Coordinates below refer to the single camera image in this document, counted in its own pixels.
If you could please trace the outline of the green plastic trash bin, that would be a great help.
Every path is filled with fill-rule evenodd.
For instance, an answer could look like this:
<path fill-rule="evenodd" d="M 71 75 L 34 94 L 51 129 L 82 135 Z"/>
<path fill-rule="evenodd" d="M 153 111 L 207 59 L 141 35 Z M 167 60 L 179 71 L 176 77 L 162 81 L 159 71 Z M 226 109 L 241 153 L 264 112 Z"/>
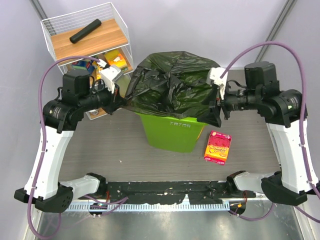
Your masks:
<path fill-rule="evenodd" d="M 177 153 L 191 153 L 206 126 L 193 117 L 138 115 L 150 146 Z"/>

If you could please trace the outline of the black trash bag roll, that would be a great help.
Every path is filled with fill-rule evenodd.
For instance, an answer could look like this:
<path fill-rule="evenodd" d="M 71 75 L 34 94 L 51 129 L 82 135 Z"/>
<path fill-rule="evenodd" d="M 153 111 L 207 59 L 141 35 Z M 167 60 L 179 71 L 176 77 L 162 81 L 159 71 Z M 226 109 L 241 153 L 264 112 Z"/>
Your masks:
<path fill-rule="evenodd" d="M 72 35 L 69 40 L 72 44 L 76 44 L 80 40 L 82 40 L 84 37 L 92 33 L 94 30 L 96 30 L 98 27 L 100 27 L 102 22 L 99 19 L 95 19 L 90 24 L 82 28 L 80 31 Z"/>

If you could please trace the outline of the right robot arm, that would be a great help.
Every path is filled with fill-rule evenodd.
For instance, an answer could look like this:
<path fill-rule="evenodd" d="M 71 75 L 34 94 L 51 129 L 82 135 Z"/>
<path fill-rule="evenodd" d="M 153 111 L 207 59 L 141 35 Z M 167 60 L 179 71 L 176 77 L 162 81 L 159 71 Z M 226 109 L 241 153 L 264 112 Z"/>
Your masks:
<path fill-rule="evenodd" d="M 232 91 L 222 67 L 209 70 L 206 82 L 212 91 L 204 101 L 208 111 L 198 121 L 220 127 L 221 114 L 228 119 L 232 111 L 256 110 L 265 120 L 280 170 L 233 173 L 226 179 L 226 193 L 236 198 L 243 191 L 252 191 L 264 194 L 276 204 L 299 206 L 320 189 L 310 159 L 302 94 L 295 89 L 280 90 L 273 63 L 250 63 L 244 73 L 246 84 Z"/>

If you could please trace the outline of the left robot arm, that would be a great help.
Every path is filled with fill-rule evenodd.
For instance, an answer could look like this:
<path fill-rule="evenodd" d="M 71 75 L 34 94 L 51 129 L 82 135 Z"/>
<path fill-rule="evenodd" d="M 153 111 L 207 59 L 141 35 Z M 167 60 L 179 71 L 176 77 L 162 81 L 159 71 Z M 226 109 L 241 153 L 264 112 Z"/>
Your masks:
<path fill-rule="evenodd" d="M 75 199 L 92 195 L 102 199 L 107 193 L 105 177 L 88 173 L 84 177 L 59 182 L 67 146 L 84 114 L 102 108 L 112 114 L 125 105 L 116 84 L 122 72 L 115 66 L 100 71 L 94 80 L 87 70 L 70 70 L 62 76 L 58 96 L 42 110 L 46 138 L 41 139 L 27 184 L 14 193 L 20 202 L 31 203 L 45 213 L 63 213 Z"/>

